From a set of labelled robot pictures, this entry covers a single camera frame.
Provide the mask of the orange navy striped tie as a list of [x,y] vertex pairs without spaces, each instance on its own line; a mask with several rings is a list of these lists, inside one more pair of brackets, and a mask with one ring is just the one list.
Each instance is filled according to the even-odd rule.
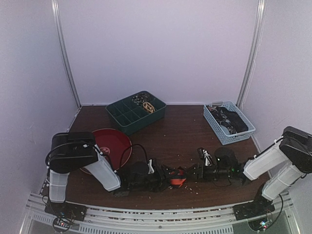
[[187,176],[182,167],[178,167],[169,173],[170,185],[175,188],[180,188],[186,181]]

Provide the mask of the dark green divided organizer box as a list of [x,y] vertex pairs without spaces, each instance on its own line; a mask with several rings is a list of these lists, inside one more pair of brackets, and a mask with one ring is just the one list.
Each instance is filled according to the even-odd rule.
[[[141,92],[145,92],[150,95],[150,103],[155,107],[154,113],[147,113],[143,109],[142,105],[136,105],[132,101],[132,96]],[[120,99],[105,107],[114,127],[128,136],[151,125],[165,116],[167,106],[165,102],[158,99],[148,91],[140,91],[138,93]]]

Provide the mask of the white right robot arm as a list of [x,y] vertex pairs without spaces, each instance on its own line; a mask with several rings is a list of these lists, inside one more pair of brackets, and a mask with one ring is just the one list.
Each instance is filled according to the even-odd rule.
[[227,176],[229,181],[246,184],[284,164],[274,177],[260,186],[253,202],[248,204],[247,209],[254,215],[262,214],[283,191],[312,172],[312,136],[291,126],[286,127],[272,145],[244,163],[239,163],[234,151],[227,147],[216,149],[214,158],[203,148],[197,152],[202,163],[186,170],[186,177],[194,181],[213,182]]

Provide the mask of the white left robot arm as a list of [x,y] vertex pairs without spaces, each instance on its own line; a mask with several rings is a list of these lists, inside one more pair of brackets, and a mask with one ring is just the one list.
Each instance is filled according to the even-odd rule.
[[158,165],[155,158],[113,169],[109,156],[100,150],[90,132],[55,134],[45,164],[49,172],[48,201],[59,216],[70,212],[70,205],[65,202],[68,176],[80,168],[87,169],[114,196],[127,196],[132,191],[162,192],[172,186],[174,175]]

